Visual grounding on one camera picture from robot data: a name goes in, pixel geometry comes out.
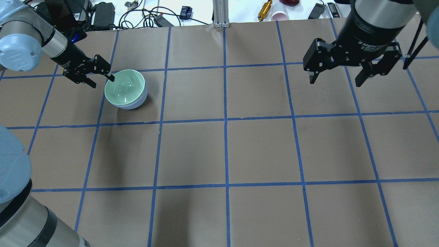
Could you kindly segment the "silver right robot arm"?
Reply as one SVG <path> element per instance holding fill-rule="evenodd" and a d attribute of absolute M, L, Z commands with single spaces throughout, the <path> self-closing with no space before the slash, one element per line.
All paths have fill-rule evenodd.
<path fill-rule="evenodd" d="M 410 53 L 403 69 L 407 69 L 426 42 L 438 47 L 437 0 L 350 0 L 351 11 L 339 35 L 332 43 L 321 38 L 312 41 L 303 57 L 303 69 L 309 82 L 326 70 L 338 66 L 361 66 L 355 78 L 360 87 L 376 75 L 388 75 L 403 56 L 394 39 L 419 12 L 420 25 L 426 26 L 426 37 Z"/>

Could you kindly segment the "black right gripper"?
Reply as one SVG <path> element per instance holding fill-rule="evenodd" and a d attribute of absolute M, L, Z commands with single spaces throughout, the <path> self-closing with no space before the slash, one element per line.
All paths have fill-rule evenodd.
<path fill-rule="evenodd" d="M 388 75 L 402 57 L 394 39 L 406 24 L 406 7 L 351 7 L 334 44 L 315 38 L 305 53 L 303 70 L 309 73 L 310 84 L 321 72 L 335 68 L 336 62 L 362 67 L 355 78 L 357 87 L 370 77 Z"/>

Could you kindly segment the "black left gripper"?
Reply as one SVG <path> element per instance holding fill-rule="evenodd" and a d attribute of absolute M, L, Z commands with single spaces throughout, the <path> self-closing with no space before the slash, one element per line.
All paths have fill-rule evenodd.
<path fill-rule="evenodd" d="M 108 80 L 115 81 L 108 61 L 99 54 L 94 58 L 87 57 L 75 44 L 68 44 L 52 61 L 61 66 L 64 69 L 62 75 L 75 84 L 84 83 L 95 89 L 97 84 L 86 76 L 89 73 L 104 75 Z"/>

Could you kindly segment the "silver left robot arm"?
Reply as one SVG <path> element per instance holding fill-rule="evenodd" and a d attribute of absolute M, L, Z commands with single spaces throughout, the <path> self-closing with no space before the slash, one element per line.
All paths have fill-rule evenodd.
<path fill-rule="evenodd" d="M 1 1 L 1 69 L 31 71 L 43 54 L 64 68 L 74 83 L 96 83 L 88 74 L 114 81 L 111 65 L 102 56 L 87 57 L 70 39 L 20 0 Z M 91 244 L 66 225 L 32 195 L 32 166 L 23 144 L 1 126 L 1 246 L 90 247 Z"/>

